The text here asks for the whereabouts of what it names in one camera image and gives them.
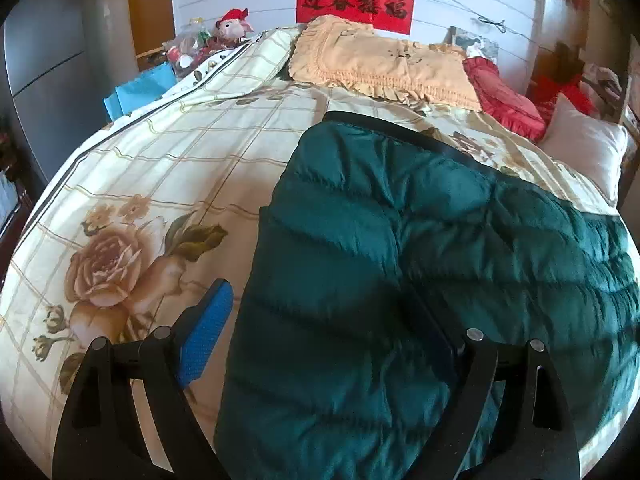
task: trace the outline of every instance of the clutter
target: clutter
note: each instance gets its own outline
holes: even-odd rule
[[[162,46],[178,79],[185,77],[214,52],[225,48],[213,41],[202,18],[192,18],[175,39]]]
[[[219,43],[226,46],[238,46],[253,27],[246,20],[249,10],[231,9],[216,22],[216,37]]]

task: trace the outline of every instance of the metal bolt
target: metal bolt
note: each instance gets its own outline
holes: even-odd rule
[[[105,338],[104,336],[100,336],[94,339],[94,341],[91,343],[91,348],[93,348],[94,350],[99,350],[101,348],[104,348],[106,344],[107,338]]]
[[[156,339],[165,339],[171,335],[171,327],[167,325],[159,326],[154,330],[154,337]]]
[[[466,331],[466,336],[471,339],[471,341],[482,341],[482,339],[484,339],[484,333],[479,328],[469,328]]]
[[[531,343],[529,343],[531,345],[531,348],[533,348],[536,352],[544,352],[545,351],[545,344],[540,341],[540,339],[532,339]]]

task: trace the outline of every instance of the gray refrigerator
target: gray refrigerator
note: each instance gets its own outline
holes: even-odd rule
[[[87,59],[82,0],[20,0],[3,28],[3,108],[23,157],[46,184],[109,122]]]

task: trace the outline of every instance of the wooden door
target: wooden door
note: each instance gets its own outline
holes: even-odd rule
[[[172,0],[129,0],[129,14],[138,65],[144,68],[142,55],[175,37]]]

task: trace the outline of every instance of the red hat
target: red hat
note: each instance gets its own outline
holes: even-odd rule
[[[222,16],[222,18],[216,21],[216,28],[220,28],[221,22],[226,22],[226,20],[244,20],[248,15],[249,9],[231,9],[228,13]]]

